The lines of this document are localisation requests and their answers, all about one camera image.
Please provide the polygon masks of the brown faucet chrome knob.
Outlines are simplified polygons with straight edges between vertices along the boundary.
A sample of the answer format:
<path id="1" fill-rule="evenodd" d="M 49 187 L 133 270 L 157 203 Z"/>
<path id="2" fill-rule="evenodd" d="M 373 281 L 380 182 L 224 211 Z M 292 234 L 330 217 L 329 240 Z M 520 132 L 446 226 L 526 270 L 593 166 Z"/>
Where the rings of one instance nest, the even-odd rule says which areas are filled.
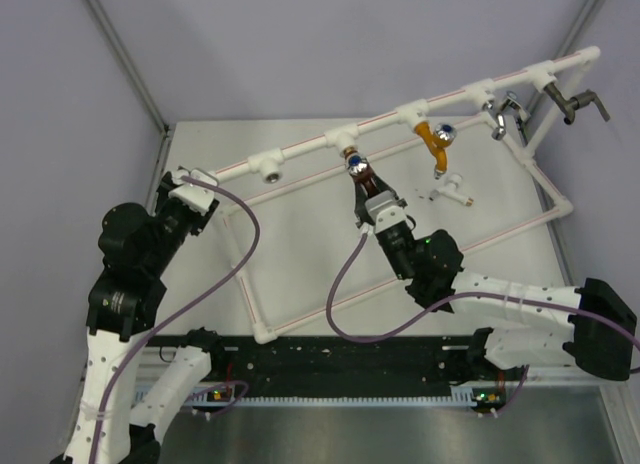
<path id="1" fill-rule="evenodd" d="M 377 183 L 377 174 L 366 156 L 350 146 L 343 151 L 345 170 L 351 178 L 355 194 L 364 199 L 372 198 L 381 193 Z"/>

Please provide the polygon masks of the white pipe frame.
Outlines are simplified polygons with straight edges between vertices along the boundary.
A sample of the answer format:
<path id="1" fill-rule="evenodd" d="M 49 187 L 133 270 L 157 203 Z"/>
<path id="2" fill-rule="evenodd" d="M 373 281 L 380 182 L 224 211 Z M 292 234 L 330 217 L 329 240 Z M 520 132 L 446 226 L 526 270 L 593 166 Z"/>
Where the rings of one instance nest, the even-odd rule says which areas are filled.
<path id="1" fill-rule="evenodd" d="M 321 148 L 334 148 L 344 159 L 346 171 L 351 176 L 358 194 L 363 195 L 365 199 L 389 194 L 382 217 L 371 218 L 367 212 L 356 215 L 360 228 L 380 231 L 385 218 L 390 217 L 394 210 L 402 210 L 405 204 L 375 173 L 370 159 L 359 152 L 357 139 L 393 125 L 405 125 L 414 135 L 408 143 L 424 143 L 435 160 L 434 176 L 441 178 L 448 170 L 446 151 L 454 142 L 456 130 L 483 124 L 491 129 L 493 139 L 504 142 L 511 150 L 516 162 L 551 199 L 552 206 L 529 221 L 473 244 L 473 249 L 481 250 L 572 212 L 572 203 L 541 171 L 534 156 L 558 118 L 562 118 L 566 124 L 571 124 L 579 109 L 599 100 L 593 92 L 578 92 L 577 87 L 600 55 L 599 47 L 589 46 L 554 60 L 532 64 L 516 72 L 471 83 L 454 92 L 403 104 L 386 114 L 335 127 L 321 135 L 284 148 L 274 148 L 251 155 L 243 161 L 215 171 L 213 176 L 217 182 L 222 183 L 247 174 L 257 174 L 265 183 L 273 184 L 280 179 L 284 163 Z M 505 115 L 508 110 L 513 109 L 522 121 L 527 121 L 528 111 L 521 107 L 511 94 L 506 94 L 501 103 L 495 101 L 496 91 L 507 91 L 509 87 L 519 84 L 533 86 L 539 94 L 548 96 L 554 103 L 553 109 L 548 111 L 532 140 L 522 149 L 516 148 L 514 141 L 508 136 Z"/>

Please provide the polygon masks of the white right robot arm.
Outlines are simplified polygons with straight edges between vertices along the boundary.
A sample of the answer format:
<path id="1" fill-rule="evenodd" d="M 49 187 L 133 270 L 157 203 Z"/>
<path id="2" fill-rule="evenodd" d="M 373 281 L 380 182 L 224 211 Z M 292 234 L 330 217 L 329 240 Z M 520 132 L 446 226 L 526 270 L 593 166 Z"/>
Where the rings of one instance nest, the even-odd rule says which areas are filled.
<path id="1" fill-rule="evenodd" d="M 632 364 L 637 317 L 608 283 L 588 278 L 580 286 L 539 287 L 473 272 L 446 230 L 414 236 L 405 201 L 373 170 L 349 175 L 359 223 L 372 227 L 393 273 L 419 306 L 512 323 L 475 332 L 466 356 L 474 377 L 487 380 L 526 365 L 576 366 L 609 381 L 638 373 Z"/>

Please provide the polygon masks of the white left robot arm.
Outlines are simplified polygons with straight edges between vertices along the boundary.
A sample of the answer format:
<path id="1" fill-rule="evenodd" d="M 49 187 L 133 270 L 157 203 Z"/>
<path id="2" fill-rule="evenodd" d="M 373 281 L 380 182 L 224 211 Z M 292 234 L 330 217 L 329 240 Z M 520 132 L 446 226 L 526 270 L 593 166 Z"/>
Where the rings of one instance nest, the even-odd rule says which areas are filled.
<path id="1" fill-rule="evenodd" d="M 197 171 L 167 172 L 153 212 L 137 203 L 111 208 L 98 247 L 103 270 L 88 296 L 87 365 L 71 438 L 56 463 L 155 463 L 159 428 L 131 420 L 139 344 L 154 328 L 166 293 L 161 277 L 190 235 L 209 223 L 219 202 Z"/>

